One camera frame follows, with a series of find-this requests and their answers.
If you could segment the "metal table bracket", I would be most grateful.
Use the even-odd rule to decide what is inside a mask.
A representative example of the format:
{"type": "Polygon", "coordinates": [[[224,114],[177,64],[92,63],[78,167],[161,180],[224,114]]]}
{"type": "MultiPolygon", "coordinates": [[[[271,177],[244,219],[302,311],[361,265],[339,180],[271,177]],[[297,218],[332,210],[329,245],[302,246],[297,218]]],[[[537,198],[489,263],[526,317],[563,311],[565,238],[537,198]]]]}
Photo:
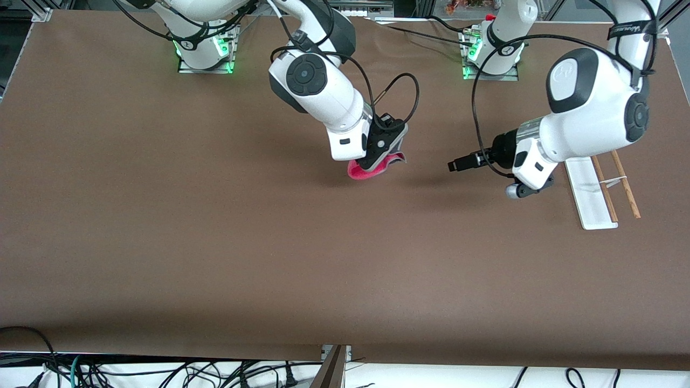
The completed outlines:
{"type": "MultiPolygon", "coordinates": [[[[328,358],[328,355],[330,352],[335,349],[334,344],[323,344],[321,346],[321,361],[325,362],[326,358],[328,358]]],[[[345,354],[345,361],[346,363],[350,363],[352,361],[352,350],[350,345],[341,345],[342,351],[345,354]]]]}

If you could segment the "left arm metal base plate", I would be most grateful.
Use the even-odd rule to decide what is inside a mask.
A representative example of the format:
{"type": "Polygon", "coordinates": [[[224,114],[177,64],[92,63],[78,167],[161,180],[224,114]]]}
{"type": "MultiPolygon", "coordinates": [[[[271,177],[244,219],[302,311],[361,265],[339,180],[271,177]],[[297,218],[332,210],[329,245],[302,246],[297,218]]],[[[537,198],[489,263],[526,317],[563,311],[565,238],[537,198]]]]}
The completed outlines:
{"type": "Polygon", "coordinates": [[[470,27],[466,27],[462,32],[458,33],[458,38],[461,43],[470,43],[471,46],[461,45],[461,64],[463,65],[463,79],[473,80],[479,78],[481,80],[491,80],[491,81],[518,81],[518,62],[520,61],[520,55],[515,57],[513,66],[503,74],[489,74],[485,71],[480,72],[480,67],[473,63],[471,59],[476,56],[479,49],[481,48],[481,31],[480,24],[474,24],[470,27]]]}

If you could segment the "aluminium frame profile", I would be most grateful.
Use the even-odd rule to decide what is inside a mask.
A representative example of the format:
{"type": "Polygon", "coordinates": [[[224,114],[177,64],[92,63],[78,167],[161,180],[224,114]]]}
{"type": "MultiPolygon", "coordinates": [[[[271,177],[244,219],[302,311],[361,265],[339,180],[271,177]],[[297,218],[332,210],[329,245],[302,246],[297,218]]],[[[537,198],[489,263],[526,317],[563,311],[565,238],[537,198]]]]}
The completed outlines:
{"type": "Polygon", "coordinates": [[[690,0],[661,0],[657,13],[658,33],[656,39],[668,36],[668,27],[690,10],[690,0]]]}
{"type": "Polygon", "coordinates": [[[52,0],[23,0],[32,13],[33,23],[43,23],[50,20],[55,4],[52,0]]]}

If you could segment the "pink and grey microfibre towel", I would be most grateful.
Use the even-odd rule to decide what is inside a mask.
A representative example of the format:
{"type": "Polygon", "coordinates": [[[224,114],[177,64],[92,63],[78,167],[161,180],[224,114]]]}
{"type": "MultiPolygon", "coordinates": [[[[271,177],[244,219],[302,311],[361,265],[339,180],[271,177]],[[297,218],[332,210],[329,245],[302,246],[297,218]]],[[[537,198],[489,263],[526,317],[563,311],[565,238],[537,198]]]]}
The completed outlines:
{"type": "Polygon", "coordinates": [[[384,174],[387,169],[389,168],[389,165],[391,164],[396,164],[399,162],[406,163],[406,156],[404,155],[403,152],[397,152],[397,153],[390,153],[388,154],[384,159],[382,159],[382,162],[380,162],[377,167],[375,167],[371,171],[367,171],[362,169],[359,164],[355,160],[350,160],[348,161],[347,165],[347,174],[348,177],[354,180],[366,180],[370,179],[372,177],[375,177],[377,175],[384,174]]]}

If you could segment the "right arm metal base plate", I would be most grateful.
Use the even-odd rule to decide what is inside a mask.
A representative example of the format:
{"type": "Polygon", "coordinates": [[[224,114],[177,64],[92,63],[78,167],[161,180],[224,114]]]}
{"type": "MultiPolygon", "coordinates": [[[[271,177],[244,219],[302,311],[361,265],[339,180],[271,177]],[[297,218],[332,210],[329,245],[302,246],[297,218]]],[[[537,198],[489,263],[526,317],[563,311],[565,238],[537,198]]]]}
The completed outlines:
{"type": "Polygon", "coordinates": [[[233,73],[240,30],[239,25],[227,29],[207,25],[187,39],[176,39],[178,73],[233,73]]]}

